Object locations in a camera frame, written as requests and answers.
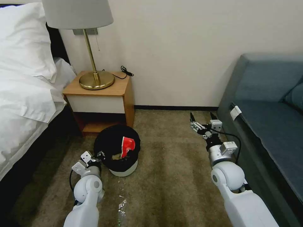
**nightstand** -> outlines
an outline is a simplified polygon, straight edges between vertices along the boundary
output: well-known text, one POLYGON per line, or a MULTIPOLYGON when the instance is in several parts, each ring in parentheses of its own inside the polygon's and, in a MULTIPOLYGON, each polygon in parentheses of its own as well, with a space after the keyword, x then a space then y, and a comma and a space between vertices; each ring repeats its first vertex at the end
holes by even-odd
MULTIPOLYGON (((134 95, 132 80, 115 77, 110 87, 102 90, 86 90, 80 87, 82 71, 64 90, 63 94, 72 109, 78 127, 84 136, 97 135, 106 127, 115 124, 134 123, 134 95)), ((125 77, 123 72, 113 72, 118 77, 125 77)))

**lamp shade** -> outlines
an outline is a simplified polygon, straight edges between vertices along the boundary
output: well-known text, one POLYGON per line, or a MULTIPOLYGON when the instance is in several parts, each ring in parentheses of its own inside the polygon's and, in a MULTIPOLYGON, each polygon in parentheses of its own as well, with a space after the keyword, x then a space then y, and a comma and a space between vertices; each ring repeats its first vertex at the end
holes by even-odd
POLYGON ((108 0, 42 0, 49 27, 85 29, 114 22, 108 0))

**power cord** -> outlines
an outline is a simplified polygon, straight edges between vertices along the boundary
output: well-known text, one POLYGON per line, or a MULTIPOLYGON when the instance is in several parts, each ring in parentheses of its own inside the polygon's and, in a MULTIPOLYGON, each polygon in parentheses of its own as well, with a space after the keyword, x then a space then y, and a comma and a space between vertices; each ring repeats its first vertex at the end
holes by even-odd
POLYGON ((70 186, 70 189, 72 190, 72 192, 74 192, 74 188, 72 186, 72 173, 73 173, 73 170, 71 170, 70 174, 69 174, 69 186, 70 186))
MULTIPOLYGON (((73 173, 73 170, 71 170, 70 174, 69 174, 69 186, 70 186, 70 189, 72 190, 72 192, 74 192, 74 188, 72 186, 72 173, 73 173)), ((77 204, 78 204, 78 201, 75 200, 74 206, 76 206, 77 204)))
POLYGON ((238 160, 239 160, 239 156, 240 156, 240 151, 241 151, 241 147, 242 147, 242 142, 241 142, 240 138, 238 136, 234 135, 234 134, 231 134, 231 133, 217 131, 217 130, 214 130, 212 128, 210 128, 210 130, 212 130, 214 132, 217 132, 217 133, 220 133, 220 134, 224 134, 224 135, 227 135, 227 136, 232 136, 232 137, 237 138, 237 140, 239 141, 239 150, 238 150, 238 154, 237 154, 237 157, 236 157, 235 164, 238 164, 238 160))
POLYGON ((127 69, 124 66, 121 66, 121 72, 126 74, 125 77, 122 78, 122 77, 116 76, 115 74, 113 74, 113 75, 119 79, 125 79, 127 76, 134 76, 134 74, 127 71, 127 69))

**baseboard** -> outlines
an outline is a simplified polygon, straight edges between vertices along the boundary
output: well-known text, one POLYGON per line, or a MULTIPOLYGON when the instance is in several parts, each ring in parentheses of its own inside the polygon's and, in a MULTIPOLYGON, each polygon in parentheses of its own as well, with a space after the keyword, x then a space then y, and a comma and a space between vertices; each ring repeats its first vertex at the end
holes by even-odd
POLYGON ((217 111, 218 107, 193 107, 193 106, 146 106, 135 105, 135 109, 144 110, 198 110, 198 111, 217 111))

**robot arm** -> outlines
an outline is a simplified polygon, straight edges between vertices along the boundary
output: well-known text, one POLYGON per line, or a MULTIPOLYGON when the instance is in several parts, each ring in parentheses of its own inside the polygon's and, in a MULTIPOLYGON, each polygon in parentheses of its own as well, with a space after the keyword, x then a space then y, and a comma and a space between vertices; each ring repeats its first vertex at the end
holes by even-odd
POLYGON ((97 203, 104 196, 102 182, 100 180, 100 170, 97 166, 90 166, 95 162, 91 154, 86 151, 81 155, 73 167, 73 171, 81 175, 81 179, 74 188, 74 197, 78 202, 73 210, 67 215, 64 227, 97 227, 99 220, 99 211, 97 203))
POLYGON ((235 142, 222 143, 219 134, 212 130, 220 131, 222 122, 213 119, 210 124, 201 125, 191 113, 190 126, 206 140, 212 166, 211 179, 224 199, 225 210, 233 226, 277 227, 263 200, 252 190, 245 190, 247 182, 241 167, 231 162, 231 156, 237 149, 235 142))

